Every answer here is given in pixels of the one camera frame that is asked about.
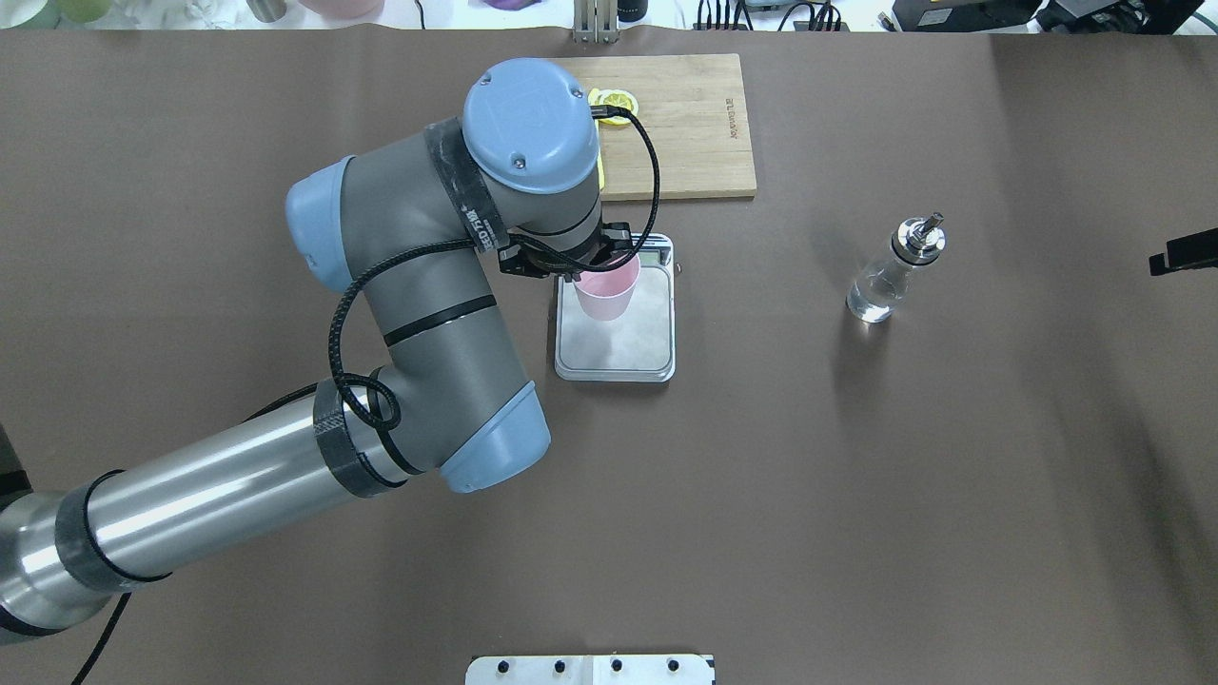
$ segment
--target black cylinder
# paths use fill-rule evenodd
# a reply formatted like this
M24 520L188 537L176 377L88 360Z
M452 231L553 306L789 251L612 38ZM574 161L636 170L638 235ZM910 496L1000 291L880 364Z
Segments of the black cylinder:
M618 20L637 22L647 15L647 0L618 0Z

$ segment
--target cutting board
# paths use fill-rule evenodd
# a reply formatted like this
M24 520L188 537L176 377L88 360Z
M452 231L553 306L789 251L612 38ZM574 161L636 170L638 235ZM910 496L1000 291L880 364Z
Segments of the cutting board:
M660 160L660 197L752 197L749 112L739 55L554 60L585 90L616 88L638 99L638 119ZM600 126L602 200L652 196L652 163L632 126Z

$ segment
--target lemon slice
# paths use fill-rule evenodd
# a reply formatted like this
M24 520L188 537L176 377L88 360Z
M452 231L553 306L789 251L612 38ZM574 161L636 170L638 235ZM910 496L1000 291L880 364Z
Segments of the lemon slice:
M588 93L590 105L613 105L614 107L622 107L630 110L636 117L638 116L638 100L635 99L626 90L618 90L614 88L607 88L604 90L593 89ZM626 117L609 117L608 119L600 119L603 123L613 126L626 126L630 119Z

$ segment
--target light blue cap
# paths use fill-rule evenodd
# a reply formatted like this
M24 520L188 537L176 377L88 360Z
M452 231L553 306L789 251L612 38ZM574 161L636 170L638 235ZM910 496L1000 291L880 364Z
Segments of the light blue cap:
M549 428L530 380L448 457L440 474L453 492L473 492L531 467L548 447Z
M323 285L342 293L351 285L347 252L342 249L342 174L354 155L297 180L287 191L284 212L296 249Z
M575 188L597 166L600 143L587 94L554 62L499 62L469 90L465 145L499 183L551 195Z

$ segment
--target green cup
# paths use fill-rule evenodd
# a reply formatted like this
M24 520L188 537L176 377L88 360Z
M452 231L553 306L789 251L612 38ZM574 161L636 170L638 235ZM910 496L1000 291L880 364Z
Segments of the green cup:
M110 0L58 0L63 16L78 24L95 22L110 11Z

